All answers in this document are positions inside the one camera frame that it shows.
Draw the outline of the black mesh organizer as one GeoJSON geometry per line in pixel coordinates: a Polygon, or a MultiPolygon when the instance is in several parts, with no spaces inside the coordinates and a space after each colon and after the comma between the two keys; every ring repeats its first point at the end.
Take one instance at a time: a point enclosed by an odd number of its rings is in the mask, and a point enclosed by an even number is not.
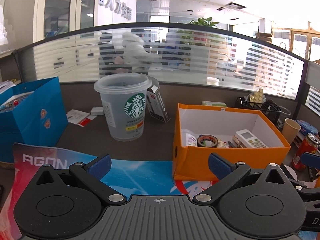
{"type": "Polygon", "coordinates": [[[238,97],[236,98],[234,107],[261,111],[275,126],[277,126],[281,114],[281,108],[272,101],[256,103],[249,102],[244,97],[238,97]]]}

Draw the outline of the yellow toy brick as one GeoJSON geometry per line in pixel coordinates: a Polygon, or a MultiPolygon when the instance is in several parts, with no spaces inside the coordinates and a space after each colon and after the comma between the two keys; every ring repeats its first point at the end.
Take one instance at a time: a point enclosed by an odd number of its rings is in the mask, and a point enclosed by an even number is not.
{"type": "Polygon", "coordinates": [[[264,103],[266,101],[264,90],[259,88],[257,91],[251,92],[248,96],[248,101],[253,103],[264,103]]]}

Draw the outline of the black tape roll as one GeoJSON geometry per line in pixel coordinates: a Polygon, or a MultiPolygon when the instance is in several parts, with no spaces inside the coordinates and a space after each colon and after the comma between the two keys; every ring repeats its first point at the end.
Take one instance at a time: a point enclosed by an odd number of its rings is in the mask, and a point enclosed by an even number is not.
{"type": "Polygon", "coordinates": [[[209,134],[201,134],[197,139],[198,147],[216,148],[218,145],[218,139],[209,134]]]}

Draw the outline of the anime desk mat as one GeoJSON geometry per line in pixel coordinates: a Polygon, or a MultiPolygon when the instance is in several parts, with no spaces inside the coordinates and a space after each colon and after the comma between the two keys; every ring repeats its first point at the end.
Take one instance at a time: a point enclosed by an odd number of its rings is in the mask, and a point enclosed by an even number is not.
{"type": "Polygon", "coordinates": [[[69,168],[40,165],[1,213],[1,239],[301,239],[319,232],[319,189],[270,163],[207,158],[218,181],[194,197],[126,197],[104,184],[108,154],[69,168]]]}

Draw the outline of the blue paper bag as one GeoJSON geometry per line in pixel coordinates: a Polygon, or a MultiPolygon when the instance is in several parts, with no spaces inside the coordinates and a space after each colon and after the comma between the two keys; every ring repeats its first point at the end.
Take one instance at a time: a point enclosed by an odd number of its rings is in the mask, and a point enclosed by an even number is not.
{"type": "Polygon", "coordinates": [[[55,146],[68,121],[58,77],[20,83],[1,94],[1,162],[13,163],[14,143],[55,146]]]}

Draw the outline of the small white box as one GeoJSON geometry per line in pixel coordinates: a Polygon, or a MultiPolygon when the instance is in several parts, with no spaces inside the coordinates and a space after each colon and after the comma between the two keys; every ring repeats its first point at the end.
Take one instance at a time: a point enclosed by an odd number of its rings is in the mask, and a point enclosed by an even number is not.
{"type": "Polygon", "coordinates": [[[104,109],[103,107],[93,107],[90,110],[90,113],[92,116],[103,116],[104,115],[104,109]]]}

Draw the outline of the red white paper card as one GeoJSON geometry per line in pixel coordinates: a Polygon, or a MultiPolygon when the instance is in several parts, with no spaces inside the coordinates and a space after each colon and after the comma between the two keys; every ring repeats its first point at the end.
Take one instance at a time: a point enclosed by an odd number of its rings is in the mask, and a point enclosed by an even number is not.
{"type": "Polygon", "coordinates": [[[70,124],[78,125],[80,127],[85,127],[96,118],[96,116],[75,109],[68,111],[66,115],[70,124]]]}

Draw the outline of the Starbucks plastic cup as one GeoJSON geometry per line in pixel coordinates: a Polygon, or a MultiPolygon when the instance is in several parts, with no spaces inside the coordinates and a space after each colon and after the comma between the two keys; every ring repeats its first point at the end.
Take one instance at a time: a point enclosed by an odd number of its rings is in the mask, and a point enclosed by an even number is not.
{"type": "Polygon", "coordinates": [[[148,76],[136,73],[108,75],[94,84],[113,139],[132,141],[142,136],[146,93],[151,85],[148,76]]]}

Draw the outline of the white round coaster card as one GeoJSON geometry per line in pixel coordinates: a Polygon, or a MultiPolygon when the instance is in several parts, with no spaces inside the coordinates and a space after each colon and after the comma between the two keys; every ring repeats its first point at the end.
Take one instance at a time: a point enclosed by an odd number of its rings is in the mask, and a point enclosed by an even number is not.
{"type": "Polygon", "coordinates": [[[288,170],[288,172],[289,172],[289,174],[292,176],[292,178],[293,178],[295,181],[297,181],[297,180],[298,180],[298,176],[297,176],[295,170],[294,170],[292,167],[288,166],[288,165],[284,165],[284,166],[285,166],[285,168],[288,170]]]}

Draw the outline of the red drink can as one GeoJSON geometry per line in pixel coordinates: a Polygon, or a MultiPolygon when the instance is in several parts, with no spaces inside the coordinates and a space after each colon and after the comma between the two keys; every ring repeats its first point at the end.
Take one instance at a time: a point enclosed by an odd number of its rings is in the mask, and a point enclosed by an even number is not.
{"type": "Polygon", "coordinates": [[[291,163],[293,167],[300,172],[304,171],[306,168],[306,165],[302,163],[302,155],[304,153],[315,154],[317,152],[318,146],[319,146],[319,138],[312,133],[308,133],[305,136],[304,140],[302,141],[297,152],[292,158],[291,163]]]}

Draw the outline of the white remote control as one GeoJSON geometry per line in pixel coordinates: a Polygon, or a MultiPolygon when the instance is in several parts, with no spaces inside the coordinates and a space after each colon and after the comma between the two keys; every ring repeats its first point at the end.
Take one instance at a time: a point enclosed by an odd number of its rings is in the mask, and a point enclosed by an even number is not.
{"type": "Polygon", "coordinates": [[[268,148],[259,138],[257,138],[252,132],[247,129],[237,131],[235,137],[246,147],[246,148],[268,148]]]}

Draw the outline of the orange cardboard box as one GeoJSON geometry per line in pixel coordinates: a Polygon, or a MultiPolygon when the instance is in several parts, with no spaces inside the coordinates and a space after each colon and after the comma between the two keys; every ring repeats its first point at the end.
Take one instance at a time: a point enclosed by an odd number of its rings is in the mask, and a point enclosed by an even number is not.
{"type": "Polygon", "coordinates": [[[231,163],[243,161],[252,168],[265,168],[269,163],[281,164],[291,146],[272,122],[260,111],[202,105],[177,106],[172,153],[174,180],[210,181],[217,177],[210,171],[211,153],[231,163]],[[211,135],[223,142],[233,140],[237,131],[247,129],[265,148],[217,148],[188,145],[186,133],[199,137],[211,135]]]}

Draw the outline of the beige paper cup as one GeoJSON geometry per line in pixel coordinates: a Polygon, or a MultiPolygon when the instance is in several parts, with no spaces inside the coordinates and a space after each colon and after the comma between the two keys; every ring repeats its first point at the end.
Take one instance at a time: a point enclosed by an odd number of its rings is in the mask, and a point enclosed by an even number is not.
{"type": "Polygon", "coordinates": [[[300,130],[301,126],[299,123],[297,123],[293,119],[286,118],[282,130],[282,135],[287,140],[287,142],[291,144],[300,130]]]}

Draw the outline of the blue cap marker pen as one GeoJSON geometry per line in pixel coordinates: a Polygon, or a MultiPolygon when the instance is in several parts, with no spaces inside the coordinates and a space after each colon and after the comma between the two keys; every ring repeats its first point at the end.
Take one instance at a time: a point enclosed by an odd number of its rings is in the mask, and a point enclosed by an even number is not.
{"type": "Polygon", "coordinates": [[[228,144],[231,148],[237,148],[237,146],[235,144],[233,144],[231,141],[228,141],[228,144]]]}

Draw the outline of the small grey product box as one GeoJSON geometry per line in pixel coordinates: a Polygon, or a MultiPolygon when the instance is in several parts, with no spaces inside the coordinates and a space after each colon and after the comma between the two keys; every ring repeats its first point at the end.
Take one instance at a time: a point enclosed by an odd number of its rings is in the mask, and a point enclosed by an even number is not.
{"type": "Polygon", "coordinates": [[[159,81],[149,75],[148,78],[151,81],[151,86],[147,89],[146,93],[146,105],[149,113],[153,118],[167,123],[170,120],[170,117],[160,93],[159,81]]]}

